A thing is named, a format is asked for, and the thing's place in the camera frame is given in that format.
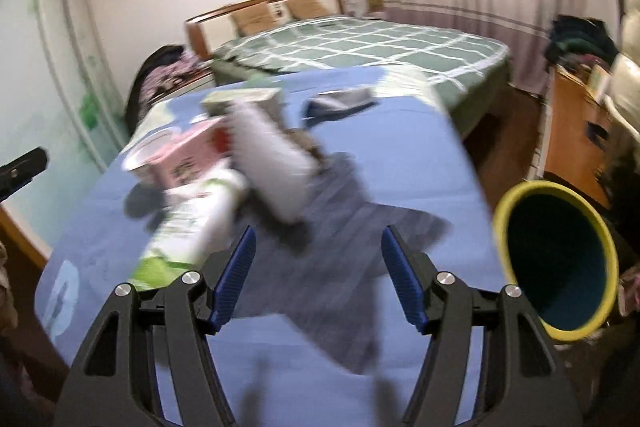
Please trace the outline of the blue patterned table cloth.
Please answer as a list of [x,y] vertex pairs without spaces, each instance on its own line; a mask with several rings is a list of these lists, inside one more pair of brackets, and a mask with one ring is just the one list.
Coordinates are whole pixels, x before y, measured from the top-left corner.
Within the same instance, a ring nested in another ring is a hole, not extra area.
[[[399,72],[332,69],[280,77],[286,122],[302,120],[315,94],[384,81],[372,107],[322,122],[312,133],[346,160],[372,204],[416,210],[426,251],[465,283],[496,291],[504,282],[489,209],[449,116],[430,96],[412,95]],[[162,195],[115,159],[53,249],[36,290],[36,314],[53,346],[72,361],[114,288],[134,271],[160,223]],[[327,277],[318,291],[292,291],[306,311],[326,310],[319,339],[270,303],[254,317],[235,314],[209,339],[232,412],[243,426],[395,426],[428,347],[405,319],[386,271],[363,297]]]

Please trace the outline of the green checkered bed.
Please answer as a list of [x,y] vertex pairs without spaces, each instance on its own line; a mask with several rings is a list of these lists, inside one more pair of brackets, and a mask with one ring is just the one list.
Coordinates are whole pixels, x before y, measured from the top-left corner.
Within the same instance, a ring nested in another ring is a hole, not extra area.
[[495,39],[457,29],[331,15],[293,20],[213,50],[247,72],[269,76],[355,66],[405,69],[419,89],[431,88],[461,135],[488,112],[511,80],[511,51]]

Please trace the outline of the wooden desk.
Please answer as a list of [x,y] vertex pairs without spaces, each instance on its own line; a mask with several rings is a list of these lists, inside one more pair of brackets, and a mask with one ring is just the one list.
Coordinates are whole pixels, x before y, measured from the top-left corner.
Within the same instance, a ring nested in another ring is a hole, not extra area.
[[608,113],[591,98],[585,83],[553,67],[546,104],[546,123],[539,176],[568,186],[600,210],[610,204],[597,173],[603,166],[603,144],[588,138],[588,124],[610,127]]

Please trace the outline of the yellow rimmed trash bin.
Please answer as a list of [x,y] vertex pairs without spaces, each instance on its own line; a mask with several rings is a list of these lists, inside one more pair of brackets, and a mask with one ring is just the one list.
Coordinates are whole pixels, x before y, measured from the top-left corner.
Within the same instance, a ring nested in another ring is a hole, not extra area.
[[506,281],[533,306],[549,336],[572,343],[604,325],[617,299],[610,230],[585,197],[551,181],[524,181],[502,196],[494,235]]

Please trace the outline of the white cylindrical bottle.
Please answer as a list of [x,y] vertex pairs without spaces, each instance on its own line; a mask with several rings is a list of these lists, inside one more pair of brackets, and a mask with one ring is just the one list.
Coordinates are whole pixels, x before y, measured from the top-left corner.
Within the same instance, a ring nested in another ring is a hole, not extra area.
[[235,164],[273,217],[295,225],[306,208],[318,161],[256,104],[233,102],[228,121]]

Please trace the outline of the white green plastic bottle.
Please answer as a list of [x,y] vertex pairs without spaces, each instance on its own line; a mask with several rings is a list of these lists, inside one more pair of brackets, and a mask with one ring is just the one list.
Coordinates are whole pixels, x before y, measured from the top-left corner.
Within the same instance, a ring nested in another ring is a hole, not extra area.
[[238,170],[214,168],[198,181],[166,191],[165,217],[129,283],[138,291],[165,287],[183,272],[201,269],[209,255],[228,248],[236,210],[249,188]]

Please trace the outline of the pile of clothes on nightstand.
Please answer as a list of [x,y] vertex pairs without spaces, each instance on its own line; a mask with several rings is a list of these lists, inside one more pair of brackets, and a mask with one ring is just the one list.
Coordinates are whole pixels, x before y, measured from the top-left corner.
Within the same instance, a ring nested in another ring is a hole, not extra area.
[[181,87],[205,69],[205,64],[180,44],[161,46],[153,52],[143,62],[129,92],[125,112],[129,135],[134,134],[159,96]]

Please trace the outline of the brown pillow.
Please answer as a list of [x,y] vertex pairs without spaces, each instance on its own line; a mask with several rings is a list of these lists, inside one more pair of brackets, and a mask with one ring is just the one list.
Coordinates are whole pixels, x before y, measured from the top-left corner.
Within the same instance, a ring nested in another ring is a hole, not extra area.
[[285,4],[296,20],[310,20],[332,14],[320,0],[286,0]]
[[267,2],[257,3],[231,13],[231,18],[243,37],[274,29],[278,21],[274,18]]

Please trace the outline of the sliding wardrobe door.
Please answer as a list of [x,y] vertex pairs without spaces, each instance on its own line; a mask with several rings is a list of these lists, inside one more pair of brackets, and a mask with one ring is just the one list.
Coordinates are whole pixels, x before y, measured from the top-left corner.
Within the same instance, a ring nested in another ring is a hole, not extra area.
[[1,0],[1,160],[36,147],[48,156],[4,209],[40,254],[50,255],[126,140],[89,0]]

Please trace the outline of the silver blue snack wrapper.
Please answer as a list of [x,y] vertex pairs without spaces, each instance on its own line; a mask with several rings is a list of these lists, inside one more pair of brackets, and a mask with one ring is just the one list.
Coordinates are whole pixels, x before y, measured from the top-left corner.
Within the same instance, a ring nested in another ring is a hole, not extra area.
[[326,91],[312,96],[305,105],[303,121],[306,124],[341,119],[376,103],[368,87]]

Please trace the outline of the pink strawberry milk carton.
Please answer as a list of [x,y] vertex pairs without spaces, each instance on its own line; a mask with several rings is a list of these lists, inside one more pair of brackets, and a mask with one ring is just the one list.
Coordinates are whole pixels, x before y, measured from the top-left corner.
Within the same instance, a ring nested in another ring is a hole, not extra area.
[[229,153],[227,118],[202,120],[164,145],[148,161],[151,179],[163,190],[200,179]]

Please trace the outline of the wooden headboard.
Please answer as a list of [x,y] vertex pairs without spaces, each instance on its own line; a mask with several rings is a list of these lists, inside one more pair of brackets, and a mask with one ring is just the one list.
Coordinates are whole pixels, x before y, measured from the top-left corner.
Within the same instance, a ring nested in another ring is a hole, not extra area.
[[[346,14],[343,0],[317,0],[328,14]],[[209,60],[216,49],[255,29],[273,29],[295,20],[290,4],[298,0],[246,0],[189,18],[184,23],[191,51]]]

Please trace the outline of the left brown pillow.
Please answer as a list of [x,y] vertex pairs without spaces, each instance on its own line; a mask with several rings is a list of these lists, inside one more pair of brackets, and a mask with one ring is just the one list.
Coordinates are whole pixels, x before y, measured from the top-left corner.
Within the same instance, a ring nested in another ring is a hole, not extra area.
[[231,13],[231,18],[243,37],[274,29],[278,21],[274,18],[267,2],[257,3]]

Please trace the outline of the dark clothes pile on desk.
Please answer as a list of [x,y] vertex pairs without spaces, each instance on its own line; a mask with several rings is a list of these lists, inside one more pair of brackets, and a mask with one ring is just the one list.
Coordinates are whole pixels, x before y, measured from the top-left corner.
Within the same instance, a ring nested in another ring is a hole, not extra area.
[[548,64],[558,64],[567,54],[593,55],[612,65],[620,51],[608,34],[603,20],[573,15],[558,15],[548,33],[544,58]]

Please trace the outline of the right brown pillow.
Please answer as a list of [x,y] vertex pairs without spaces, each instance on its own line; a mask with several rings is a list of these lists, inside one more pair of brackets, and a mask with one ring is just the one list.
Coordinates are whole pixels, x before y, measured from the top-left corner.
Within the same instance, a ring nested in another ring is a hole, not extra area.
[[285,4],[296,20],[310,20],[332,14],[320,0],[286,0]]

